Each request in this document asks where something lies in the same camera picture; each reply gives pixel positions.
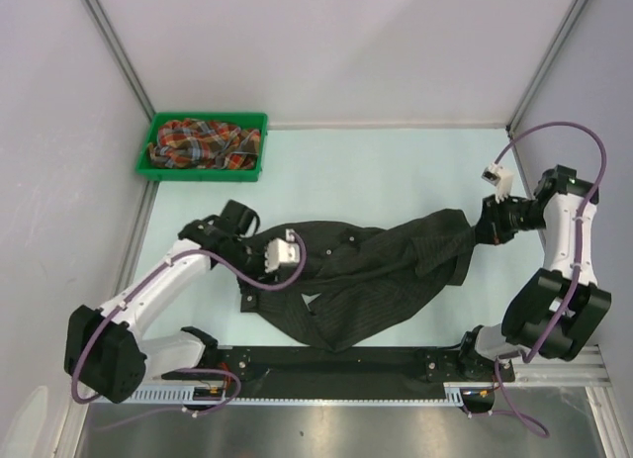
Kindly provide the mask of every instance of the light blue table surface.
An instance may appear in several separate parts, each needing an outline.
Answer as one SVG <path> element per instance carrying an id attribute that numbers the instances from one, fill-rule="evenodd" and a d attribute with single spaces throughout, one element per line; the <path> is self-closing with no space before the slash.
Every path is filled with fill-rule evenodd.
<path id="1" fill-rule="evenodd" d="M 158 188 L 136 276 L 167 252 L 180 229 L 219 214 L 229 199 L 254 209 L 262 228 L 298 221 L 342 221 L 390 228 L 443 208 L 472 224 L 494 188 L 481 174 L 507 143 L 504 130 L 271 131 L 257 183 L 163 182 Z M 513 194 L 524 195 L 516 173 Z M 477 246 L 461 287 L 446 287 L 408 321 L 359 345 L 422 346 L 458 342 L 478 324 L 503 318 L 514 295 L 542 265 L 536 232 L 507 245 Z M 174 301 L 147 337 L 194 325 L 220 344 L 297 345 L 257 314 L 239 312 L 234 276 L 217 267 Z"/>

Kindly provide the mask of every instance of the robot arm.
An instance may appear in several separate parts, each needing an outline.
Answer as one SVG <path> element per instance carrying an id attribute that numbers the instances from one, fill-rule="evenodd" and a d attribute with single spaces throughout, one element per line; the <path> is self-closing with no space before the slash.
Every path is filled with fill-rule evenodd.
<path id="1" fill-rule="evenodd" d="M 215 267 L 213 254 L 260 283 L 277 283 L 297 268 L 301 251 L 293 233 L 288 231 L 286 239 L 272 239 L 264 251 L 257 251 L 245 237 L 253 221 L 259 224 L 254 211 L 229 201 L 219 216 L 185 226 L 163 260 L 125 291 L 96 310 L 79 307 L 68 324 L 66 372 L 72 375 L 82 362 L 79 380 L 119 403 L 145 378 L 198 365 L 217 345 L 202 331 L 189 326 L 152 340 L 143 339 L 144 334 L 195 278 Z M 89 338 L 109 317 L 92 351 L 80 361 Z"/>
<path id="2" fill-rule="evenodd" d="M 495 177 L 485 178 L 495 184 Z M 465 361 L 494 361 L 521 354 L 544 334 L 553 314 L 572 286 L 576 212 L 591 184 L 576 177 L 576 171 L 556 166 L 543 173 L 534 199 L 501 195 L 484 199 L 482 217 L 476 227 L 478 241 L 501 244 L 519 230 L 543 229 L 543 267 L 510 303 L 503 322 L 479 327 L 466 334 L 462 354 Z M 602 321 L 611 295 L 597 288 L 590 256 L 591 222 L 598 202 L 597 191 L 589 200 L 582 222 L 583 252 L 578 286 L 568 310 L 539 348 L 546 358 L 574 359 Z"/>

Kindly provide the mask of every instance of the plaid cloth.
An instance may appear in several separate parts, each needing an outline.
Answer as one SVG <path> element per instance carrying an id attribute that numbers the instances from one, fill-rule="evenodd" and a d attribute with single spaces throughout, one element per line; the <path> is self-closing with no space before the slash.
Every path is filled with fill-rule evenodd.
<path id="1" fill-rule="evenodd" d="M 150 143 L 151 164 L 160 168 L 253 169 L 261 133 L 224 122 L 172 120 Z"/>

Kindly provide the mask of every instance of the white wall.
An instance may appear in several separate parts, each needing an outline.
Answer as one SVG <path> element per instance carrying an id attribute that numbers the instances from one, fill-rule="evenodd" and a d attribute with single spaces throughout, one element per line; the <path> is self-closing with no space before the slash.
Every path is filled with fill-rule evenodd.
<path id="1" fill-rule="evenodd" d="M 50 456 L 68 316 L 112 294 L 147 120 L 80 0 L 0 0 L 0 47 L 0 456 L 32 456 L 40 427 Z"/>
<path id="2" fill-rule="evenodd" d="M 573 0 L 101 0 L 156 110 L 504 127 Z"/>
<path id="3" fill-rule="evenodd" d="M 608 166 L 593 223 L 593 268 L 613 304 L 598 333 L 617 397 L 633 430 L 633 0 L 592 0 L 523 121 L 527 129 L 551 120 L 588 125 L 603 139 Z M 530 186 L 557 163 L 597 173 L 593 141 L 571 129 L 550 129 L 519 147 Z"/>

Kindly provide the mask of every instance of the black garment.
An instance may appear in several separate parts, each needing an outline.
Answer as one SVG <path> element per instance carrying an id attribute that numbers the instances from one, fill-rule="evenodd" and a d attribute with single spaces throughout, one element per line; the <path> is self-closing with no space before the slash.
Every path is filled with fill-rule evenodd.
<path id="1" fill-rule="evenodd" d="M 302 276 L 280 292 L 240 285 L 247 305 L 242 310 L 258 312 L 299 342 L 329 351 L 408 320 L 445 285 L 461 285 L 476 244 L 464 213 L 443 210 L 387 230 L 287 224 L 257 234 L 253 245 L 283 238 L 285 229 L 294 229 L 306 243 Z M 319 296 L 307 305 L 302 294 Z"/>

